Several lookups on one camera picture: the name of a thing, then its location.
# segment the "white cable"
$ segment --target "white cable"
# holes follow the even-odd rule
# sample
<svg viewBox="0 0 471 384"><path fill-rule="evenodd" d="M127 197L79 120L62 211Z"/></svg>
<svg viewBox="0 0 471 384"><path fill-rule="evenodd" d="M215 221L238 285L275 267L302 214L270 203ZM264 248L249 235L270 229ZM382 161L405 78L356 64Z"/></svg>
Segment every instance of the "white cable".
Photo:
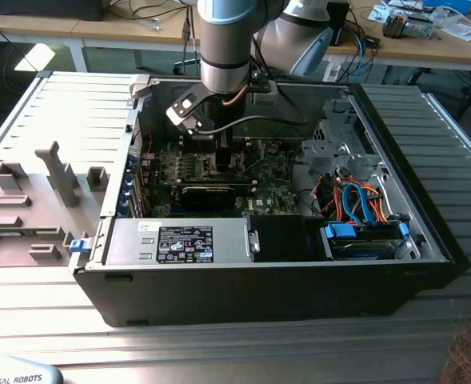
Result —
<svg viewBox="0 0 471 384"><path fill-rule="evenodd" d="M459 12L458 10L455 10L454 8L452 8L451 6L439 6L438 8L443 8L444 10L451 10L452 12L454 12L455 14L459 14L460 16L463 17L464 20L466 20L467 22L469 22L471 24L471 20L469 18L467 18L466 16L464 16L461 12Z"/></svg>

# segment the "metal bracket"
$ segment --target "metal bracket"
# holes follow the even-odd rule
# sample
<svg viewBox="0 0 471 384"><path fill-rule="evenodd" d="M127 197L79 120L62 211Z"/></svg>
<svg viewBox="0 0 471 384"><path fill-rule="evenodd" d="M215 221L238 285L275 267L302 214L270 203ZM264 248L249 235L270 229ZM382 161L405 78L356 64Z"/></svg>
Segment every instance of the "metal bracket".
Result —
<svg viewBox="0 0 471 384"><path fill-rule="evenodd" d="M191 86L182 96L175 100L171 107L167 109L166 115L175 126L179 126L196 107L214 95L214 92L202 83L198 83Z"/></svg>

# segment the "gray 3d printed part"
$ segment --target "gray 3d printed part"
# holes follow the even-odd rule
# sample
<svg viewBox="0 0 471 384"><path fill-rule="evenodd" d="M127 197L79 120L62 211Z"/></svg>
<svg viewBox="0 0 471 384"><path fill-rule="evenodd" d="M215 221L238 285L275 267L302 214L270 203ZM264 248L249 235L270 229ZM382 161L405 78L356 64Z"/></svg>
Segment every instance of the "gray 3d printed part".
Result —
<svg viewBox="0 0 471 384"><path fill-rule="evenodd" d="M59 144L52 142L48 150L35 150L34 153L44 161L52 178L52 184L58 190L65 206L73 207L78 204L78 198L74 193L74 184L70 182L70 174L59 160L58 150Z"/></svg>

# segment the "floor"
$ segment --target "floor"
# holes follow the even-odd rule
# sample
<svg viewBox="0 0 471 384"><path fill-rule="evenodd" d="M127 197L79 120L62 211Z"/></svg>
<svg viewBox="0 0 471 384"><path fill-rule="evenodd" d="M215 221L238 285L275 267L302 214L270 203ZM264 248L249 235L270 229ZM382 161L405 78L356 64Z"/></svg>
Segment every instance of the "floor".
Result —
<svg viewBox="0 0 471 384"><path fill-rule="evenodd" d="M16 44L13 47L8 43L0 43L0 125L34 78L34 73L14 70L22 58L21 54L25 54L31 48L31 44ZM74 71L71 54L64 46L50 46L50 48L55 52L55 56L47 65L47 69ZM142 72L136 69L134 52L131 50L92 48L88 49L88 56L91 69L94 72ZM145 66L155 74L172 74L173 63L180 60L182 60L182 54L179 52L143 52ZM317 80L321 79L323 70L324 66L318 69ZM190 74L194 74L193 67L188 71ZM387 84L406 84L412 72L413 69L408 67L375 65L368 81L381 81L384 76ZM468 80L464 76L456 76L451 70L432 70L429 74L423 74L417 85L425 92L432 92L448 112L454 113L461 100L461 88L465 86L463 81ZM471 108L466 112L460 124L471 137Z"/></svg>

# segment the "motherboard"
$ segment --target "motherboard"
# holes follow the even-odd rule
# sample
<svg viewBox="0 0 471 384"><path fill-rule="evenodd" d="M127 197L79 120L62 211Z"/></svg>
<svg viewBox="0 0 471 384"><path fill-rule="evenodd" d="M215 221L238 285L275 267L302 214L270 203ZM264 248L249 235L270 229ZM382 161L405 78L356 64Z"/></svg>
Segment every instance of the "motherboard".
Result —
<svg viewBox="0 0 471 384"><path fill-rule="evenodd" d="M299 214L289 180L296 148L279 140L246 140L219 166L219 153L194 144L156 148L148 178L151 217Z"/></svg>

